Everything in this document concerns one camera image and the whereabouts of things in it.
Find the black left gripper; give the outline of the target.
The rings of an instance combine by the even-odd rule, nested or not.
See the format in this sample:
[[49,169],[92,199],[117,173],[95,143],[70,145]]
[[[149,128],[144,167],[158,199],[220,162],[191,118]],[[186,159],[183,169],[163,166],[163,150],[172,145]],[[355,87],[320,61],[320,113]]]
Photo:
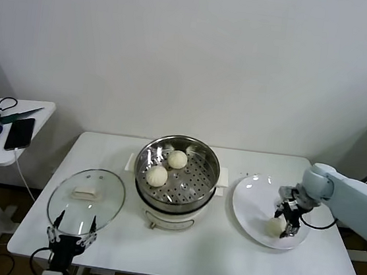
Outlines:
[[89,247],[97,237],[97,217],[94,216],[90,229],[87,233],[77,237],[73,235],[59,235],[59,225],[64,217],[64,212],[56,217],[55,221],[47,227],[49,250],[52,252],[49,269],[64,272],[72,265],[74,257],[81,255],[86,247]]

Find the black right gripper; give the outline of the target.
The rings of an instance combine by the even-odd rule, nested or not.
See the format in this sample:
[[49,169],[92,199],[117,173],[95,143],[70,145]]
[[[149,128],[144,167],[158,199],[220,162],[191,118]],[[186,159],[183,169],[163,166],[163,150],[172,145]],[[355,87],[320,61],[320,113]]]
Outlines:
[[275,218],[280,217],[282,214],[286,220],[285,229],[280,233],[279,238],[293,237],[300,229],[300,217],[303,214],[309,213],[309,209],[302,208],[297,202],[290,200],[283,200],[283,203],[279,203],[276,207],[274,214]]

